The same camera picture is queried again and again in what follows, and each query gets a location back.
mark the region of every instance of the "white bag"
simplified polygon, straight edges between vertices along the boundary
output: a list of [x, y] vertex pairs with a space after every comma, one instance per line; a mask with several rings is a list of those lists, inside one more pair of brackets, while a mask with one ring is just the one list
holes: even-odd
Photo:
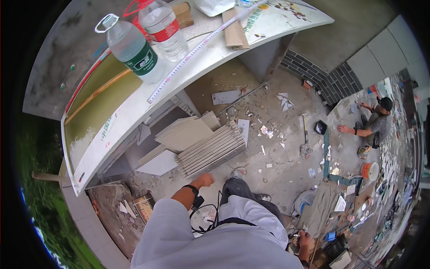
[[234, 7], [235, 0], [194, 0], [196, 8], [209, 17], [216, 16]]

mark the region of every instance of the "green bottle label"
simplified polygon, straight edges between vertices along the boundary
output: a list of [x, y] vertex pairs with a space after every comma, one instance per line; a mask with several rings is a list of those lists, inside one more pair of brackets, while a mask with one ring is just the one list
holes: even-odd
[[142, 76], [148, 74], [157, 63], [157, 54], [152, 50], [148, 42], [145, 43], [142, 50], [131, 60], [123, 62], [136, 75]]

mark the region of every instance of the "gray shirt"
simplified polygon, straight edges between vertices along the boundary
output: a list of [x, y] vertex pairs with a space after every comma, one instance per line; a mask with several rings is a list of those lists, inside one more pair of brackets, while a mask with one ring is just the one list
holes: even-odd
[[131, 269], [303, 269], [300, 260], [277, 241], [264, 227], [236, 223], [222, 224], [195, 238], [183, 204], [161, 199], [155, 204], [134, 251]]
[[379, 143], [382, 143], [388, 136], [388, 134], [391, 131], [391, 127], [393, 125], [393, 118], [391, 114], [384, 115], [380, 112], [379, 108], [381, 105], [377, 105], [373, 109], [373, 113], [377, 113], [378, 117], [373, 121], [369, 122], [369, 128], [372, 131], [372, 133], [378, 132], [379, 133]]

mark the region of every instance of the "tape measure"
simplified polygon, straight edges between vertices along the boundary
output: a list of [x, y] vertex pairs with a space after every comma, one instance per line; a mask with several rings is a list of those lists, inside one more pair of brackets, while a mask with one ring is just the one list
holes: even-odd
[[186, 62], [188, 62], [189, 59], [191, 59], [191, 57], [196, 54], [196, 52], [198, 52], [204, 45], [206, 45], [215, 35], [217, 35], [219, 32], [221, 32], [222, 30], [224, 30], [227, 26], [229, 26], [230, 24], [232, 24], [233, 22], [235, 22], [238, 18], [243, 17], [245, 15], [248, 15], [248, 12], [255, 9], [256, 7], [258, 7], [261, 4], [264, 4], [265, 2], [267, 2], [267, 0], [263, 0], [261, 2], [256, 3], [255, 5], [249, 7], [246, 11], [240, 13], [239, 15], [236, 15], [235, 17], [231, 18], [229, 21], [227, 21], [226, 23], [224, 23], [223, 25], [221, 25], [220, 28], [216, 29], [215, 31], [213, 31], [211, 34], [209, 34], [202, 42], [200, 42], [197, 46], [194, 47], [194, 49], [192, 49], [190, 51], [189, 54], [187, 54], [187, 56], [185, 56], [176, 66], [175, 68], [173, 68], [173, 70], [167, 75], [167, 77], [163, 80], [163, 82], [158, 85], [158, 87], [155, 89], [155, 91], [151, 94], [151, 96], [149, 97], [149, 99], [147, 100], [148, 103], [152, 104], [152, 102], [154, 101], [154, 99], [157, 97], [157, 95], [161, 92], [161, 90], [167, 85], [167, 83], [172, 79], [172, 77], [176, 74], [176, 72], [178, 72], [179, 69], [181, 69], [184, 64]]

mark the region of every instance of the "black cap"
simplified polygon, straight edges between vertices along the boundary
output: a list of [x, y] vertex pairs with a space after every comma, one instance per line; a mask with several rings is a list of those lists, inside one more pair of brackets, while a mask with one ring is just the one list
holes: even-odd
[[381, 107], [383, 107], [385, 110], [391, 111], [391, 109], [393, 108], [393, 101], [391, 101], [390, 98], [384, 97], [382, 99], [379, 99], [379, 97], [376, 97], [376, 99], [378, 99], [378, 104], [380, 104]]

